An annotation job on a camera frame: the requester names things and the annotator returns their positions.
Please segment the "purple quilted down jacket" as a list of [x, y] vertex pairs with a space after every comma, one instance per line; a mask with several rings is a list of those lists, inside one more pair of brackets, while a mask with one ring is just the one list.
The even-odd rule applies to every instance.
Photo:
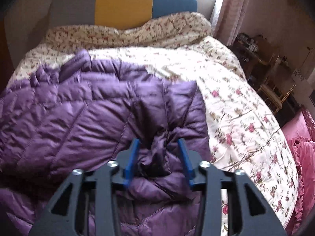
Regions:
[[183, 175], [177, 141], [210, 160], [196, 82], [157, 78], [142, 65], [94, 60], [85, 50], [41, 65], [1, 94], [1, 211], [27, 235], [64, 179], [141, 142], [137, 171], [118, 193], [124, 235], [192, 235], [200, 196]]

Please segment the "floral bed quilt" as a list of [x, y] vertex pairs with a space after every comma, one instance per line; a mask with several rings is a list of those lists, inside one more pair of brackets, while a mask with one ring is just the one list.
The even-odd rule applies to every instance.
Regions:
[[171, 14], [128, 30], [94, 25], [51, 28], [24, 55], [11, 80], [28, 78], [43, 63], [59, 67], [80, 49], [88, 50], [93, 59], [143, 65], [160, 78], [195, 80], [206, 105], [214, 165], [226, 171], [243, 169], [287, 226], [298, 194], [288, 143], [271, 110], [247, 83], [239, 60], [212, 36], [202, 14]]

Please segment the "pink ruffled pillow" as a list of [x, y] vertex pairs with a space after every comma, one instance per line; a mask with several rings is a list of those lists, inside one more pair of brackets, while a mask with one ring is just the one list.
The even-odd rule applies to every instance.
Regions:
[[286, 227], [294, 235], [310, 218], [314, 208], [314, 120], [311, 113], [301, 108], [282, 128], [293, 155], [298, 174], [298, 197]]

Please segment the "pink striped curtain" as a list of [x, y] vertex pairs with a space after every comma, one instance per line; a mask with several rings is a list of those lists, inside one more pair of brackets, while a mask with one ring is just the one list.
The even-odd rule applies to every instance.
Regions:
[[249, 0], [216, 0], [210, 17], [212, 36], [226, 46], [233, 44], [248, 4]]

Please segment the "cluttered wooden side shelf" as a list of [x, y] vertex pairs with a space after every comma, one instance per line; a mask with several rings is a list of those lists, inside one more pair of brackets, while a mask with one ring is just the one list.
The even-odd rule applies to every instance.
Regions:
[[240, 33], [229, 49], [238, 58], [247, 80], [266, 78], [279, 58], [275, 47], [261, 34], [250, 37]]

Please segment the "grey yellow blue headboard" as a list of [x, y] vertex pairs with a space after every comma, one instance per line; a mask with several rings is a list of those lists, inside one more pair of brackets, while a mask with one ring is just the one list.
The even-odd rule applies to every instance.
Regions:
[[49, 27], [96, 25], [126, 30], [169, 14], [196, 11], [197, 0], [52, 0]]

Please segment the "wooden chair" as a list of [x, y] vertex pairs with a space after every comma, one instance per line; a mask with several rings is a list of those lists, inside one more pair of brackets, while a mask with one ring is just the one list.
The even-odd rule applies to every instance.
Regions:
[[276, 115], [283, 108], [283, 103], [295, 86], [296, 83], [292, 77], [268, 76], [260, 84], [257, 93], [262, 96], [268, 108]]

